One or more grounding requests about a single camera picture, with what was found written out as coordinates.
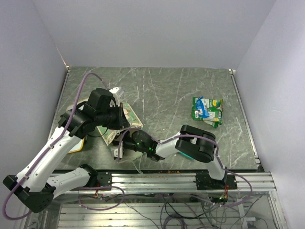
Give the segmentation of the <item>green paper bag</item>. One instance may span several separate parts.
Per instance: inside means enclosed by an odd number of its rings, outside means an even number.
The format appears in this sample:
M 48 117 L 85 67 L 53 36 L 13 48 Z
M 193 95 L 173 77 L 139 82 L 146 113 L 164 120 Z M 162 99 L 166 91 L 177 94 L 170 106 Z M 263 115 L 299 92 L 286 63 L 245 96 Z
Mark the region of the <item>green paper bag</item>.
M 128 121 L 130 123 L 129 128 L 142 129 L 143 124 L 142 124 L 141 120 L 139 119 L 138 115 L 136 114 L 136 112 L 134 111 L 134 109 L 132 108 L 132 106 L 128 102 L 124 102 L 123 107 L 125 109 L 126 114 L 128 115 Z M 121 139 L 121 134 L 129 128 L 113 130 L 113 129 L 109 129 L 109 128 L 106 128 L 103 126 L 98 126 L 97 130 L 101 134 L 105 144 L 107 145 L 107 147 L 110 151 L 111 146 L 118 146 L 119 141 Z

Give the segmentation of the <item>blue snack packet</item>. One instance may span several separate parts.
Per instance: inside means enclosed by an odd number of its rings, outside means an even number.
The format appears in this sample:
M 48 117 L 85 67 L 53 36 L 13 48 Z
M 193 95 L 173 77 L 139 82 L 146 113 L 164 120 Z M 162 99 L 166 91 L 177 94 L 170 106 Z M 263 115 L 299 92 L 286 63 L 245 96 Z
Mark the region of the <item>blue snack packet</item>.
M 203 97 L 197 98 L 195 102 L 195 117 L 208 118 L 209 116 L 205 99 Z

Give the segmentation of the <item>teal white snack packet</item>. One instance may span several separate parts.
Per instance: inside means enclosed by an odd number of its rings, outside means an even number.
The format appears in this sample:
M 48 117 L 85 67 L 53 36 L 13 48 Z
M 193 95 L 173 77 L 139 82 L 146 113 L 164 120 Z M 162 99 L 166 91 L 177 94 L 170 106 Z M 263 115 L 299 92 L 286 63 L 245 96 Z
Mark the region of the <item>teal white snack packet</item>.
M 183 152 L 179 152 L 179 153 L 180 153 L 181 155 L 183 155 L 184 157 L 190 159 L 190 160 L 194 160 L 194 158 L 192 158 L 191 156 L 189 156 L 189 155 L 187 155 L 187 154 L 185 154 L 185 153 L 183 153 Z

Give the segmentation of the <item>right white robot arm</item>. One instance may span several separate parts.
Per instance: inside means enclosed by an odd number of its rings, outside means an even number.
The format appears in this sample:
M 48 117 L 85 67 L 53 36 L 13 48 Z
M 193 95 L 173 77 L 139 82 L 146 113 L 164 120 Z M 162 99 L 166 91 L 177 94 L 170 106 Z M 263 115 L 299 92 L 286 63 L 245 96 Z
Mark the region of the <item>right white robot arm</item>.
M 222 188 L 227 183 L 227 171 L 218 156 L 216 137 L 202 129 L 183 125 L 174 136 L 157 140 L 141 129 L 129 128 L 121 134 L 117 158 L 125 149 L 146 154 L 154 161 L 164 160 L 180 152 L 205 164 L 214 188 Z

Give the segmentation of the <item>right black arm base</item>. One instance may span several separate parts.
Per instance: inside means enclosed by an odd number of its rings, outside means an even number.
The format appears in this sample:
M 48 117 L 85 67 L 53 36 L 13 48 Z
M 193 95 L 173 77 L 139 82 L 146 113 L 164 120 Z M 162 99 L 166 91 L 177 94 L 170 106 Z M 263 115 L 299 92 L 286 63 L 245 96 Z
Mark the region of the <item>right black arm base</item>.
M 234 175 L 224 174 L 224 179 L 216 180 L 209 176 L 207 171 L 197 173 L 195 176 L 197 190 L 224 190 L 227 187 L 229 190 L 237 189 L 237 182 Z

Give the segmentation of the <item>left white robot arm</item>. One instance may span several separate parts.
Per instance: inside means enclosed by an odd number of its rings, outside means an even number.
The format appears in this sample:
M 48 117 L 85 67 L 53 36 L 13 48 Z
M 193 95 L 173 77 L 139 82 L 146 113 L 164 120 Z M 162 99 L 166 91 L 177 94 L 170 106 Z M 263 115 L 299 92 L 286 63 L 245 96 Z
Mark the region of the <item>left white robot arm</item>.
M 57 196 L 75 188 L 93 189 L 98 172 L 87 164 L 72 172 L 51 177 L 63 158 L 97 126 L 108 130 L 129 127 L 120 97 L 121 87 L 97 88 L 88 100 L 77 103 L 62 116 L 53 135 L 35 158 L 3 184 L 33 213 L 44 210 Z

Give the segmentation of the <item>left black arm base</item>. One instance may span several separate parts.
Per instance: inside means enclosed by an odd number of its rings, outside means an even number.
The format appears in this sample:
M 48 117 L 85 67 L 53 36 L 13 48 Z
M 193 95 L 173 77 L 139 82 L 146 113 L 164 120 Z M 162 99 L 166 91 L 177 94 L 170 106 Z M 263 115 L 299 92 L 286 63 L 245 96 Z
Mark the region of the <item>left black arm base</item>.
M 112 177 L 106 172 L 89 173 L 89 180 L 84 186 L 75 187 L 73 190 L 111 190 Z

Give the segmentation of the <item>small whiteboard yellow frame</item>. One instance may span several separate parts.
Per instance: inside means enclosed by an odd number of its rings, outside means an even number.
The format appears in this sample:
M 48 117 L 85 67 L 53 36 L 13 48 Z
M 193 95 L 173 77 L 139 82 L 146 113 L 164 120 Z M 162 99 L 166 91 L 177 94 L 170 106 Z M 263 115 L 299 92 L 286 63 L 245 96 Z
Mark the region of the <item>small whiteboard yellow frame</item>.
M 80 107 L 79 107 L 79 110 L 82 110 L 83 109 L 83 106 L 84 106 L 84 103 L 87 101 L 88 99 L 82 99 L 78 102 L 78 104 L 82 104 Z M 70 151 L 69 151 L 69 154 L 72 154 L 72 153 L 76 153 L 76 152 L 80 152 L 82 151 L 83 149 L 83 146 L 86 142 L 86 139 L 87 137 L 85 136 L 78 144 L 76 144 Z

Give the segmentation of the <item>aluminium rail frame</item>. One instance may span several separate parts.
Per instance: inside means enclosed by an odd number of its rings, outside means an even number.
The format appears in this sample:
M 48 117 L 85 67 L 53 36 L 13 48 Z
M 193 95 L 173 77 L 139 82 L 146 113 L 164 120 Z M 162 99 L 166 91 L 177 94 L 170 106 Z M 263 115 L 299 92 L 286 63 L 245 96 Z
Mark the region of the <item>aluminium rail frame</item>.
M 174 193 L 174 192 L 222 192 L 224 190 L 197 190 L 195 173 L 156 173 L 156 174 L 115 174 L 112 177 L 111 190 L 119 193 Z M 275 183 L 270 173 L 242 173 L 234 175 L 237 189 L 232 192 L 275 191 Z M 47 179 L 47 184 L 55 187 L 56 195 L 73 191 L 75 187 L 85 185 L 85 177 L 79 172 L 59 174 Z

